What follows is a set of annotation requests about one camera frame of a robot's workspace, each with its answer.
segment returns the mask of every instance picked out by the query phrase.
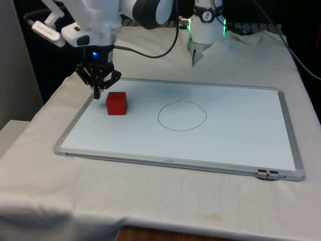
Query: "dark background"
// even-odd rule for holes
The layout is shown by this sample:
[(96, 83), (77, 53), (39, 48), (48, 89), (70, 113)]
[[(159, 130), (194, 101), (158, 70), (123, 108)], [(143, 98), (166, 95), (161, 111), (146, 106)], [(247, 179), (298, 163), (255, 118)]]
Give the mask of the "dark background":
[[(321, 27), (320, 0), (258, 0), (274, 22), (282, 24), (290, 48), (299, 59), (317, 76), (321, 76), (321, 40), (317, 39)], [(66, 45), (58, 48), (33, 33), (23, 22), (25, 13), (45, 9), (40, 0), (14, 0), (26, 44), (34, 67), (35, 75), (44, 102), (46, 102), (62, 81), (72, 74), (76, 64), (82, 60), (82, 50)], [(179, 0), (180, 15), (190, 17), (193, 14), (194, 0)], [(44, 20), (47, 14), (39, 14), (37, 20)], [(224, 0), (224, 17), (228, 22), (267, 23), (254, 6), (252, 0)], [(72, 23), (70, 15), (57, 23), (58, 29)], [(303, 83), (312, 100), (314, 109), (321, 121), (321, 81), (310, 77), (299, 67)]]

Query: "whiteboard frame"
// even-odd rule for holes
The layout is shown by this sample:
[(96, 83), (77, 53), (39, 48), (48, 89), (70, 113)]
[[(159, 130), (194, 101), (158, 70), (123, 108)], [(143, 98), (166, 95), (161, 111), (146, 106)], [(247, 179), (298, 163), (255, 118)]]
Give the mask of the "whiteboard frame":
[(187, 168), (187, 169), (223, 172), (223, 173), (240, 174), (240, 175), (250, 175), (250, 176), (255, 176), (266, 180), (278, 180), (278, 179), (290, 180), (290, 181), (303, 180), (304, 178), (303, 164), (299, 154), (299, 150), (296, 143), (288, 109), (286, 106), (285, 97), (281, 89), (271, 88), (271, 87), (236, 86), (236, 85), (163, 81), (163, 80), (142, 80), (142, 79), (127, 79), (127, 78), (123, 78), (121, 80), (277, 91), (282, 113), (283, 113), (285, 126), (286, 126), (286, 131), (287, 131), (287, 135), (288, 135), (288, 139), (289, 139), (289, 143), (292, 151), (295, 171), (280, 170), (280, 169), (266, 169), (266, 168), (262, 169), (260, 167), (254, 167), (254, 166), (242, 166), (242, 165), (235, 165), (235, 164), (214, 163), (214, 162), (195, 161), (195, 160), (177, 159), (177, 158), (166, 158), (166, 157), (162, 158), (162, 157), (153, 157), (153, 156), (107, 153), (107, 152), (73, 150), (73, 149), (62, 148), (61, 145), (63, 144), (64, 140), (69, 135), (69, 133), (71, 132), (71, 130), (73, 129), (77, 121), (80, 119), (82, 114), (85, 112), (85, 110), (93, 100), (93, 95), (91, 95), (87, 99), (85, 104), (81, 107), (79, 112), (76, 114), (76, 116), (73, 118), (71, 123), (68, 125), (66, 130), (63, 132), (63, 134), (60, 136), (60, 138), (54, 145), (54, 153), (56, 155), (107, 160), (107, 161), (148, 164), (148, 165), (157, 165), (157, 166), (167, 166), (167, 167), (177, 167), (177, 168)]

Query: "blue led light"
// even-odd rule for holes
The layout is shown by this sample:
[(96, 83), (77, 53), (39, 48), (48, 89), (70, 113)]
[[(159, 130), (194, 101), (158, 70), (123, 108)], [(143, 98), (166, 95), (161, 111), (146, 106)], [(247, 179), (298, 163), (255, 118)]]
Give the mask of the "blue led light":
[(93, 56), (94, 58), (98, 58), (98, 53), (97, 53), (97, 52), (92, 52), (92, 56)]

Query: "white cloth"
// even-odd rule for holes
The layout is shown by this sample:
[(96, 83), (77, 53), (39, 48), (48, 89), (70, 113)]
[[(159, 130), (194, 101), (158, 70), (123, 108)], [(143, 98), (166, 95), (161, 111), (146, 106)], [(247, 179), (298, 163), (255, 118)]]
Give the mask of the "white cloth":
[[(163, 34), (153, 31), (155, 43)], [(140, 44), (144, 50), (151, 43)], [(185, 44), (175, 54), (186, 56), (179, 52)], [(55, 142), (91, 94), (73, 74), (0, 160), (0, 240), (108, 240), (123, 225), (243, 240), (320, 239), (321, 128), (281, 43), (264, 35), (258, 45), (246, 45), (227, 35), (195, 68), (190, 60), (177, 67), (176, 56), (159, 61), (135, 56), (131, 62), (130, 55), (115, 51), (116, 69), (124, 77), (282, 89), (305, 180), (270, 182), (56, 156)]]

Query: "wooden floor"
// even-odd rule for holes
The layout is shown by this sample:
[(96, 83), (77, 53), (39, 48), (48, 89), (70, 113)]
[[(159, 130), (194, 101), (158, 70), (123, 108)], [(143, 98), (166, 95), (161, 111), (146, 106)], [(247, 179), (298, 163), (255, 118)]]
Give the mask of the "wooden floor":
[(156, 229), (123, 227), (119, 230), (116, 241), (227, 241), (227, 239), (167, 232)]

